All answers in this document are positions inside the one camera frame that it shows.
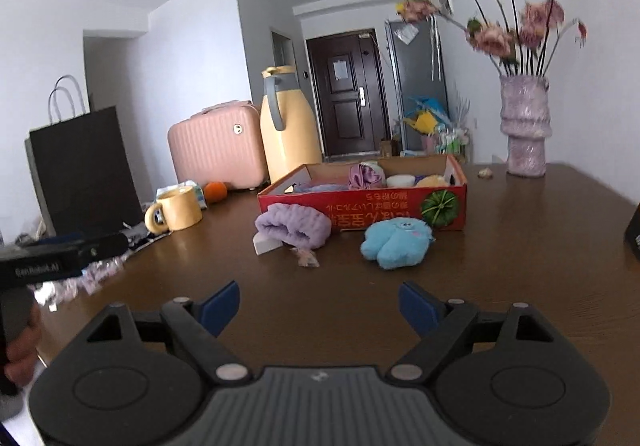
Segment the ceramic vase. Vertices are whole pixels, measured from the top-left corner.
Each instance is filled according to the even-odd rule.
[[[507,172],[520,177],[546,173],[545,139],[551,137],[546,77],[502,76],[502,123],[509,137]]]

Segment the gray refrigerator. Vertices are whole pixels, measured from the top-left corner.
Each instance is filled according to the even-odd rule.
[[[396,35],[405,25],[403,21],[386,23],[386,41],[394,71],[400,118],[415,109],[416,104],[410,98],[419,96],[436,98],[450,116],[442,54],[438,53],[439,43],[433,43],[434,39],[437,39],[432,31],[434,20],[414,24],[418,33],[409,44],[401,41]],[[434,45],[437,52],[432,52]],[[422,149],[420,134],[404,122],[401,122],[401,134],[402,148],[415,151]]]

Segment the ribbed gray plate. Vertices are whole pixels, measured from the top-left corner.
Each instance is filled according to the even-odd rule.
[[[166,446],[473,446],[428,397],[385,384],[371,367],[267,368],[250,386],[218,391]]]

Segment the paper note on door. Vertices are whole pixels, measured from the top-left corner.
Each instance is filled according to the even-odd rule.
[[[347,62],[342,60],[334,61],[334,74],[335,80],[349,79]]]

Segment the white eraser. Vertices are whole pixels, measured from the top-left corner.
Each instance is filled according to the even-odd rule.
[[[255,233],[254,236],[254,248],[255,254],[258,256],[264,254],[269,251],[273,251],[282,247],[282,241],[277,240],[275,238],[270,238],[269,236],[265,236],[262,233]]]

